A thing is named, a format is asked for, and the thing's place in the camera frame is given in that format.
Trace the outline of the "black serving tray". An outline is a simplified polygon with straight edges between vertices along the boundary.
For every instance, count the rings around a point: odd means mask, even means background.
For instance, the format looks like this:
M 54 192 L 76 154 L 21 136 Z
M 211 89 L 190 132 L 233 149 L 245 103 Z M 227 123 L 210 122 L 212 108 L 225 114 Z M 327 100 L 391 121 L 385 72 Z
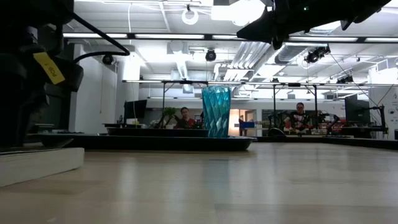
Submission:
M 65 147 L 106 151 L 245 151 L 253 138 L 202 138 L 167 136 L 108 136 L 97 134 L 31 134 L 46 147 L 64 143 Z

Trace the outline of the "yellow label sticker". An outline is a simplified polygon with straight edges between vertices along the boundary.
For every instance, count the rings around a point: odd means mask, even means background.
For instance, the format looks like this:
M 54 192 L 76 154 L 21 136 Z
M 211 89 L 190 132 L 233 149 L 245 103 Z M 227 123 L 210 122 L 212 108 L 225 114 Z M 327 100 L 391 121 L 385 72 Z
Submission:
M 65 81 L 65 77 L 63 76 L 62 72 L 57 67 L 56 63 L 50 58 L 47 52 L 34 53 L 33 58 L 43 68 L 44 72 L 54 85 Z

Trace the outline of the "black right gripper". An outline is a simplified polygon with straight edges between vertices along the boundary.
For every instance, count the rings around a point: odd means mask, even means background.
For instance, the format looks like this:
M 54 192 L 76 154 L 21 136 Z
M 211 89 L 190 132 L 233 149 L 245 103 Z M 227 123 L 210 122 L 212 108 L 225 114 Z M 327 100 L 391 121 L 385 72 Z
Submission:
M 356 0 L 273 0 L 273 11 L 246 25 L 236 36 L 240 39 L 272 43 L 279 50 L 289 34 L 339 22 L 346 30 L 356 17 Z

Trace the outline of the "black table edge rail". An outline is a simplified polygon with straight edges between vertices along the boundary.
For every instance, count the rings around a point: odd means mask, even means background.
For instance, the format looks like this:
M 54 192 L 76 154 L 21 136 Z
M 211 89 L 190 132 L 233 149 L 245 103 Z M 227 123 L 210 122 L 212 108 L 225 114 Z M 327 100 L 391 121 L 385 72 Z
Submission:
M 279 143 L 322 143 L 337 144 L 345 146 L 370 147 L 375 149 L 387 149 L 398 151 L 397 140 L 378 140 L 363 138 L 334 138 L 334 137 L 280 137 L 263 136 L 256 137 L 257 142 L 279 142 Z

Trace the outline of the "black computer monitor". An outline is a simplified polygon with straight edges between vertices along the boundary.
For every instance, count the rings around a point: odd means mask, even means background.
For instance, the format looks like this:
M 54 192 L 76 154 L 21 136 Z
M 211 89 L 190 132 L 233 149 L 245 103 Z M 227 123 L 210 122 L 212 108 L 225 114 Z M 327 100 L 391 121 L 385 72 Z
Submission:
M 144 118 L 147 100 L 126 101 L 124 103 L 124 124 L 128 119 Z
M 369 124 L 371 122 L 368 110 L 369 102 L 359 100 L 357 95 L 345 98 L 345 118 L 347 122 L 353 124 Z

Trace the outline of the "white panel with drawings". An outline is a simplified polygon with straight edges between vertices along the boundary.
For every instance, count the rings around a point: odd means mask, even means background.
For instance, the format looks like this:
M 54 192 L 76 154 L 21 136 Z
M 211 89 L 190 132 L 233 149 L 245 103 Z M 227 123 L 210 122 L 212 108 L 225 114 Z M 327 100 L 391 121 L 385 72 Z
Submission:
M 390 131 L 398 129 L 398 68 L 387 68 L 380 72 L 377 68 L 369 71 L 371 106 L 384 106 L 386 127 Z

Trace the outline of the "white base block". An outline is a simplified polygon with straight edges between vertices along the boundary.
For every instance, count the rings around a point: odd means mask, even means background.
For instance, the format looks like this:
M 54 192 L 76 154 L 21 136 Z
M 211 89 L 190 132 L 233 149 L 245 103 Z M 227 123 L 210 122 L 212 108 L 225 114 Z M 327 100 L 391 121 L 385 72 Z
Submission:
M 84 158 L 81 147 L 0 152 L 0 187 L 78 169 Z

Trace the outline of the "black overhead bar with lights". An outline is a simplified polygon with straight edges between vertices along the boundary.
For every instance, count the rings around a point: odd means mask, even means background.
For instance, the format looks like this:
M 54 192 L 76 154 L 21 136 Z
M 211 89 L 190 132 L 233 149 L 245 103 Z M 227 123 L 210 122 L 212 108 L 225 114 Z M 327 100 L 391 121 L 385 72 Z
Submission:
M 110 33 L 114 39 L 137 40 L 205 40 L 205 41 L 247 41 L 232 34 L 159 34 L 159 33 Z M 398 37 L 345 37 L 293 35 L 283 42 L 342 43 L 342 44 L 398 44 Z

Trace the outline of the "black background rig frame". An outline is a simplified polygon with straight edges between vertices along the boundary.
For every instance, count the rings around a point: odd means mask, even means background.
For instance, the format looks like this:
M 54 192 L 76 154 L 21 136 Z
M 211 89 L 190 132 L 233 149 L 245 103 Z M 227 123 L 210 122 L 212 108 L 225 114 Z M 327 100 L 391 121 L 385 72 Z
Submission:
M 315 113 L 314 113 L 314 124 L 313 127 L 318 129 L 318 94 L 317 94 L 317 84 L 316 83 L 275 83 L 272 82 L 272 90 L 273 90 L 273 111 L 274 116 L 276 116 L 276 87 L 277 86 L 287 86 L 291 88 L 298 88 L 298 87 L 305 87 L 315 98 L 314 98 L 314 105 L 315 105 Z
M 162 89 L 162 117 L 160 124 L 164 124 L 164 118 L 166 117 L 165 115 L 165 93 L 168 91 L 166 88 L 166 84 L 171 83 L 172 85 L 178 83 L 180 85 L 193 85 L 193 84 L 198 84 L 199 87 L 201 85 L 205 85 L 206 87 L 209 87 L 209 82 L 208 81 L 200 81 L 200 80 L 162 80 L 161 83 L 163 84 L 163 89 Z

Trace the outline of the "green potted plant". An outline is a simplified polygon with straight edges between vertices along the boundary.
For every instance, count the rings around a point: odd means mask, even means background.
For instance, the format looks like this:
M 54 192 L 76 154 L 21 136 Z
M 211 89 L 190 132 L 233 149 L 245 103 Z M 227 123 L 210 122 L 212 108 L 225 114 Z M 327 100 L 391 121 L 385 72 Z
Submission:
M 162 128 L 166 128 L 167 125 L 174 119 L 176 109 L 174 107 L 165 107 L 162 112 Z

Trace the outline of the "teal faceted plastic cup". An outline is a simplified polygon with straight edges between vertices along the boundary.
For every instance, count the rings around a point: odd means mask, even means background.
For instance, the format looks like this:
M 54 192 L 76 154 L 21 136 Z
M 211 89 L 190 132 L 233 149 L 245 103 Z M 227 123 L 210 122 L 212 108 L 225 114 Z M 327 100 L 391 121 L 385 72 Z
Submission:
M 227 138 L 231 109 L 231 89 L 208 86 L 202 89 L 203 117 L 209 138 Z

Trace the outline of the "person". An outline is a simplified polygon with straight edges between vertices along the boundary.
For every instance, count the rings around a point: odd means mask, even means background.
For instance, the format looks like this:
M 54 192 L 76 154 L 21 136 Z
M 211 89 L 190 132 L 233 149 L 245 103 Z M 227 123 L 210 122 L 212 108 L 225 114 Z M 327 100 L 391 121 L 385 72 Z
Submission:
M 295 131 L 297 134 L 304 134 L 310 129 L 308 124 L 308 118 L 305 114 L 305 106 L 299 102 L 296 104 L 296 110 L 291 112 L 284 119 L 285 127 L 291 131 Z
M 189 109 L 187 107 L 183 107 L 180 110 L 182 117 L 177 121 L 175 129 L 190 129 L 194 126 L 195 120 L 190 117 Z

